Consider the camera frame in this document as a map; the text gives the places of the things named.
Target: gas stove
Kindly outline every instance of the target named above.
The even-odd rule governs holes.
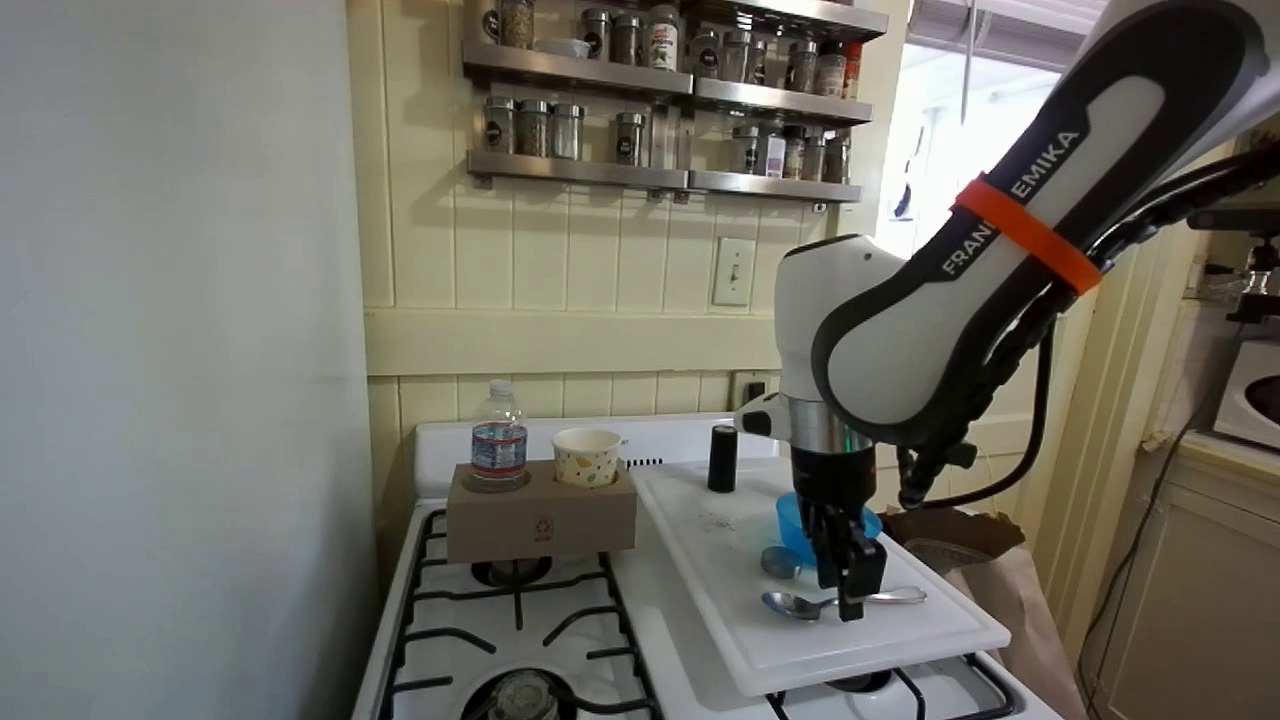
[[[700,484],[708,432],[725,421],[553,421],[528,426],[528,449],[547,455],[559,426],[613,426],[627,438],[623,455],[642,488]],[[749,632],[734,612],[711,612],[716,590],[691,585],[689,556],[674,556],[679,545],[670,545],[670,519],[658,519],[651,498],[638,517],[631,550],[450,564],[446,503],[453,469],[465,458],[465,422],[415,432],[421,503],[353,713],[360,720],[1055,717],[986,652],[834,679],[825,648],[811,648],[815,662],[795,662],[811,672],[745,677],[753,648],[742,657],[725,648],[745,643]],[[786,449],[745,435],[742,469],[786,475]]]

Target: blue object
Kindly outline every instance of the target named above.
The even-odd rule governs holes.
[[[870,538],[876,538],[884,532],[879,517],[865,506],[860,517],[860,527]],[[786,491],[778,498],[778,536],[779,545],[787,548],[787,556],[801,564],[801,569],[815,569],[815,556],[811,556],[811,545],[806,536],[806,519],[801,519],[801,498],[795,491]]]

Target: cream wall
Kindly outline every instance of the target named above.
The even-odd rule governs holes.
[[[497,179],[470,150],[474,82],[459,77],[459,0],[349,0],[360,147],[366,306],[385,564],[412,511],[408,432],[470,421],[487,379],[514,379],[528,417],[725,412],[742,369],[778,369],[771,274],[791,244],[865,227],[895,96],[906,2],[870,42],[857,130],[860,206],[643,196]],[[749,306],[711,306],[716,234],[758,240]],[[946,491],[1012,469],[1032,383],[1018,379],[975,426],[988,449]],[[1038,524],[1038,497],[999,506]]]

